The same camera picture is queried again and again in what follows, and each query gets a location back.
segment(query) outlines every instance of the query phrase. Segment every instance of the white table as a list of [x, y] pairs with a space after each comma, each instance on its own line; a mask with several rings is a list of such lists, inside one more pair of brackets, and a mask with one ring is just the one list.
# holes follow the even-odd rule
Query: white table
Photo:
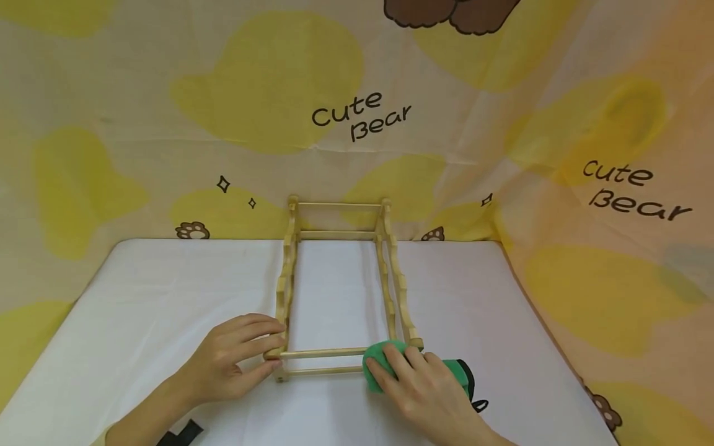
[[[300, 256], [292, 350], [387, 338], [372, 243], [305, 241]], [[495, 243], [400, 242], [399, 260], [426, 349], [470, 365], [474, 399], [489, 401], [481, 415], [494, 429], [522, 446], [615, 445]], [[280, 267], [278, 240], [119, 243], [0, 415], [0, 443], [88, 445], [213, 326], [244, 313], [272, 315]], [[189, 416], [206, 430], [192, 446], [428, 444], [384, 396], [367, 392], [360, 374], [270, 379], [241, 401]]]

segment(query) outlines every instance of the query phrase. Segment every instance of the fabric backdrop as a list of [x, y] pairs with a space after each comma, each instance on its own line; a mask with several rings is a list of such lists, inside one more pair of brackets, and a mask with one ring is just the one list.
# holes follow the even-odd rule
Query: fabric backdrop
[[504, 245], [622, 445], [714, 444], [712, 23], [711, 0], [0, 0], [0, 407], [120, 240], [281, 238], [291, 193], [387, 196], [402, 240]]

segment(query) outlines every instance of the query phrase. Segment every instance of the wooden frame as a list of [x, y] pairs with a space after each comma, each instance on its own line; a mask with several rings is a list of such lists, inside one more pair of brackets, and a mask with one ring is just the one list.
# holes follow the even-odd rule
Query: wooden frame
[[[373, 230], [303, 230], [301, 228], [300, 209], [324, 208], [332, 211], [368, 211], [377, 214], [376, 225]], [[297, 358], [332, 358], [336, 356], [362, 356], [367, 347], [359, 348], [329, 348], [324, 350], [288, 351], [290, 342], [290, 310], [293, 305], [293, 290], [295, 285], [295, 264], [298, 258], [298, 246], [302, 240], [372, 240], [376, 244], [377, 263], [381, 279], [384, 311], [387, 320], [389, 339], [398, 339], [396, 328], [396, 311], [401, 319], [402, 337], [405, 343], [424, 349], [424, 342], [414, 327], [406, 305], [406, 279], [399, 268], [397, 257], [397, 240], [392, 234], [391, 227], [391, 202], [384, 198], [379, 204], [368, 203], [307, 203], [300, 202], [297, 196], [288, 198], [288, 230], [283, 239], [283, 269], [276, 288], [276, 319], [287, 327], [282, 334], [286, 339], [286, 346], [266, 352], [266, 360], [281, 359], [283, 365], [273, 372], [277, 382], [287, 381], [290, 376], [302, 375], [330, 375], [335, 373], [362, 372], [361, 366], [336, 367], [319, 369], [289, 370], [285, 367], [288, 359]], [[389, 284], [391, 282], [396, 293], [392, 298]]]

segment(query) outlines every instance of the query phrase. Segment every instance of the sponge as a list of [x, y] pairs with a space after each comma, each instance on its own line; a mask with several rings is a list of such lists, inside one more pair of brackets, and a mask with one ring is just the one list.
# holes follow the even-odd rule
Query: sponge
[[[372, 372], [367, 368], [367, 358], [373, 358], [374, 360], [382, 366], [390, 375], [395, 379], [397, 378], [396, 373], [389, 362], [387, 357], [384, 355], [383, 349], [386, 344], [392, 344], [397, 347], [397, 350], [403, 355], [404, 350], [407, 348], [407, 344], [401, 342], [400, 340], [386, 340], [381, 343], [376, 343], [371, 345], [364, 353], [362, 357], [362, 369], [364, 370], [364, 377], [367, 379], [367, 388], [374, 393], [384, 393], [382, 387], [379, 386], [377, 380], [372, 375]], [[462, 360], [447, 359], [443, 361], [446, 367], [451, 370], [454, 377], [458, 383], [463, 387], [463, 391], [469, 396], [473, 397], [473, 375], [468, 369], [468, 366]]]

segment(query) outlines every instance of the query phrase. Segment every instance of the black strap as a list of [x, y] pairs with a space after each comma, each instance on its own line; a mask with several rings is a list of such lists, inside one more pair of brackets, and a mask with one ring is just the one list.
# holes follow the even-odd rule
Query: black strap
[[[471, 369], [468, 367], [466, 362], [464, 362], [464, 360], [457, 359], [456, 361], [461, 366], [461, 368], [463, 368], [463, 371], [466, 374], [466, 378], [468, 379], [468, 399], [472, 400], [473, 392], [476, 388], [476, 379], [473, 377], [473, 373], [471, 372]], [[486, 410], [486, 408], [488, 407], [488, 401], [487, 400], [478, 400], [478, 401], [472, 402], [471, 407], [473, 407], [473, 409], [476, 412], [481, 413], [484, 410]]]
[[466, 379], [468, 380], [468, 400], [473, 399], [473, 390], [476, 387], [476, 380], [473, 378], [473, 373], [471, 369], [468, 368], [466, 362], [463, 359], [457, 359], [456, 362], [463, 368], [463, 372], [466, 374]]
[[203, 432], [203, 428], [195, 421], [189, 420], [178, 435], [167, 432], [156, 446], [188, 446], [201, 432]]

